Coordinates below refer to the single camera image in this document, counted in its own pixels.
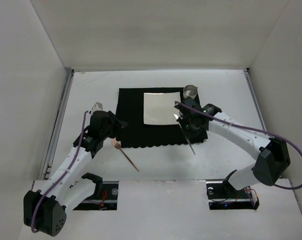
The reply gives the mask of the copper fork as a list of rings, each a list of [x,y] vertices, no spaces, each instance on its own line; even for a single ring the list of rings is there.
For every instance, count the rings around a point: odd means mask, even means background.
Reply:
[[[136,171],[140,171],[139,169],[138,169],[138,167],[134,164],[134,162],[128,157],[128,155],[122,150],[122,146],[121,146],[121,144],[116,140],[116,138],[112,138],[111,139],[111,142],[112,142],[112,144],[113,144],[113,146],[117,149],[117,150],[119,150],[124,156],[125,156],[125,158],[130,162],[130,164],[135,168],[135,170]]]

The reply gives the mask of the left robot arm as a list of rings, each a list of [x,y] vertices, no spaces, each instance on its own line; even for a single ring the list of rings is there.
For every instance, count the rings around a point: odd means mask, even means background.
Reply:
[[[59,168],[41,188],[28,191],[23,198],[23,222],[33,233],[55,237],[70,212],[88,197],[100,194],[103,179],[82,170],[106,139],[116,138],[127,126],[111,111],[90,111],[89,124],[82,123],[80,135]]]

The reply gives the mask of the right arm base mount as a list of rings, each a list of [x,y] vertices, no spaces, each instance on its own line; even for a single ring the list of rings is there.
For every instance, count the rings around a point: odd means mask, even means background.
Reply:
[[[260,206],[260,200],[255,189],[247,186],[236,190],[229,182],[232,171],[225,179],[206,181],[206,194],[210,210],[254,210]]]

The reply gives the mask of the silver knife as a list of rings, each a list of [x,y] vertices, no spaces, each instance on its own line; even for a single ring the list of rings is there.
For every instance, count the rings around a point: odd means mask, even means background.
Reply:
[[[185,138],[187,144],[189,145],[189,147],[190,147],[192,153],[193,153],[194,155],[196,155],[196,153],[195,153],[195,151],[194,151],[194,149],[193,149],[193,147],[192,147],[192,145],[191,145],[190,140],[186,137],[185,132],[184,132],[184,130],[183,130],[183,128],[182,128],[182,125],[181,125],[181,123],[179,122],[179,116],[178,116],[177,114],[173,114],[173,116],[174,116],[174,118],[176,119],[176,122],[178,123],[178,125],[179,125],[179,127],[180,127],[180,129],[181,129],[181,131],[182,131],[182,134],[183,134],[183,136],[184,136],[184,138]]]

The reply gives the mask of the metal cup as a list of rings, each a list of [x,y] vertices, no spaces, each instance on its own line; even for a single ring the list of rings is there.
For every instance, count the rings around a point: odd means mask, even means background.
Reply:
[[[183,98],[187,99],[187,98],[191,98],[191,99],[195,99],[196,96],[198,95],[198,88],[194,85],[186,85],[183,88]]]

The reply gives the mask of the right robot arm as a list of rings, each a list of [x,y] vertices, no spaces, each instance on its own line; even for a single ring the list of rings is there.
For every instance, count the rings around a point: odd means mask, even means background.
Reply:
[[[240,147],[255,161],[225,177],[222,185],[228,191],[255,184],[274,186],[291,164],[287,143],[279,136],[240,125],[219,107],[213,104],[201,107],[189,97],[183,102],[176,101],[174,107],[179,111],[176,121],[187,140],[212,132]]]

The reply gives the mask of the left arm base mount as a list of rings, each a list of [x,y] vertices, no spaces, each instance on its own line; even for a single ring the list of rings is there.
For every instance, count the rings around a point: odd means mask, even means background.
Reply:
[[[104,181],[100,193],[87,197],[74,211],[116,211],[118,195],[119,182]]]

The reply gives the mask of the square white plate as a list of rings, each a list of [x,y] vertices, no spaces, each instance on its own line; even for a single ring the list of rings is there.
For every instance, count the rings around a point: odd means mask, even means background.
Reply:
[[[144,93],[143,123],[153,126],[178,125],[176,117],[179,110],[175,108],[175,101],[180,100],[179,92]]]

